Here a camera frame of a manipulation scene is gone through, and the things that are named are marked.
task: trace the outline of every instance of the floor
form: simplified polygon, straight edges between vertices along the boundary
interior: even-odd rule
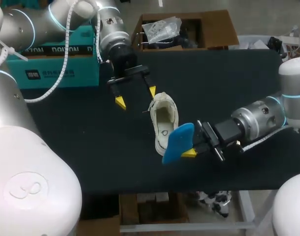
[[[128,33],[132,33],[141,14],[163,12],[199,12],[227,9],[238,35],[262,34],[283,35],[294,25],[300,31],[299,0],[163,0],[159,7],[158,0],[131,0],[131,3],[120,3],[116,0]],[[257,211],[269,191],[251,191],[250,196]],[[231,203],[231,212],[227,219],[210,213],[207,209],[189,207],[191,222],[218,222],[241,220],[241,212],[236,202]],[[245,236],[244,231],[212,231],[190,233],[143,233],[143,235],[182,235],[182,236]],[[261,236],[274,236],[270,224]]]
[[[294,25],[300,31],[300,0],[115,0],[123,15],[128,33],[144,13],[202,12],[227,9],[238,35],[283,35]]]

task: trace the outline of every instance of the silver metal cylinder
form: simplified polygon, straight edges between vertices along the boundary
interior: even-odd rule
[[[23,127],[39,135],[18,85],[3,63],[0,66],[0,128],[5,126]]]
[[[300,58],[283,63],[279,68],[279,75],[287,122],[300,128]]]
[[[101,6],[99,10],[101,17],[100,52],[103,58],[107,58],[114,46],[130,46],[131,40],[115,2],[98,0],[97,4]],[[96,26],[97,17],[94,16],[91,22]]]
[[[279,94],[268,96],[232,114],[245,128],[245,139],[253,141],[279,129],[286,123]]]
[[[5,11],[0,40],[16,51],[26,50],[46,42],[64,41],[67,16],[72,2],[56,0],[44,10],[10,9]],[[79,16],[76,11],[73,12],[70,33],[88,19]]]

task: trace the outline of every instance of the black table surface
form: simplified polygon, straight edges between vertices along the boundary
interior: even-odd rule
[[[157,92],[175,101],[180,124],[219,122],[237,108],[280,90],[281,59],[270,50],[144,52]],[[60,88],[29,105],[43,139],[76,173],[87,194],[277,189],[300,173],[300,133],[284,130],[220,163],[213,154],[163,166],[141,80],[120,86],[114,103],[101,72],[96,88]],[[26,98],[43,90],[24,90]]]

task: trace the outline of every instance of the shoe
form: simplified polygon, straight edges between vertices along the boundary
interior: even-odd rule
[[[154,96],[148,111],[151,114],[155,130],[155,149],[164,156],[167,149],[168,137],[178,128],[178,110],[173,99],[165,92]]]

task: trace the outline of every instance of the robotic arm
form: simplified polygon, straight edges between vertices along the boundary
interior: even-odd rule
[[[68,12],[75,1],[56,0],[41,11],[12,9],[3,13],[0,9],[0,40],[17,51],[63,41]],[[102,57],[112,60],[118,71],[134,66],[136,57],[113,0],[74,5],[70,31],[96,16],[94,4],[101,19]],[[41,139],[15,78],[2,63],[0,236],[74,236],[81,207],[76,175]]]
[[[95,30],[100,24],[96,33],[103,60],[110,60],[116,75],[121,76],[108,82],[116,97],[120,95],[115,83],[135,73],[143,75],[153,96],[155,86],[145,77],[148,69],[136,66],[129,35],[114,1],[77,1],[56,0],[41,11],[12,9],[3,13],[0,9],[0,40],[22,51],[46,42],[63,41],[67,20],[72,32],[91,19]],[[72,6],[74,12],[69,19]],[[213,150],[224,160],[221,150],[231,143],[254,142],[285,123],[300,128],[300,58],[283,63],[279,73],[281,93],[239,108],[230,119],[219,124],[198,122],[203,141],[195,148],[195,154]],[[297,186],[296,190],[300,190],[300,184]],[[285,200],[276,202],[282,206]],[[41,139],[15,78],[3,63],[0,66],[0,236],[73,236],[81,205],[81,187],[76,175]],[[280,236],[292,235],[283,229],[284,218],[276,217],[274,224]]]

